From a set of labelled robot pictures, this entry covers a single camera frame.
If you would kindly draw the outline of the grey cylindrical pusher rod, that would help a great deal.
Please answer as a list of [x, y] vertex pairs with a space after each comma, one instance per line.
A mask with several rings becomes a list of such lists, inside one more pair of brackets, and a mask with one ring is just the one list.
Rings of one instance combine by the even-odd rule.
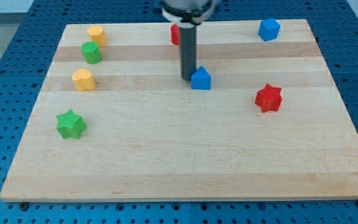
[[181, 77], [190, 81], [196, 71], [196, 27], [179, 28]]

